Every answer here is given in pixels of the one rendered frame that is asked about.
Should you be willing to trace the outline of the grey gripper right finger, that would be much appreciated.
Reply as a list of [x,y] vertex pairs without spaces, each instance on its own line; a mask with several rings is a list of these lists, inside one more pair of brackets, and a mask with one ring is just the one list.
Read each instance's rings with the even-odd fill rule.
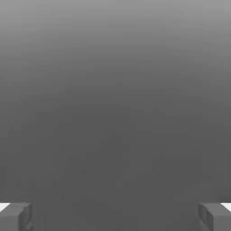
[[201,231],[231,231],[231,203],[199,203]]

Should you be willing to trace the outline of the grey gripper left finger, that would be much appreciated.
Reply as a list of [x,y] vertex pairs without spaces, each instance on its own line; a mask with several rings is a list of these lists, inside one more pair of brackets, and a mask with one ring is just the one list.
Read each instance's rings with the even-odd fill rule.
[[31,203],[0,203],[0,231],[34,231]]

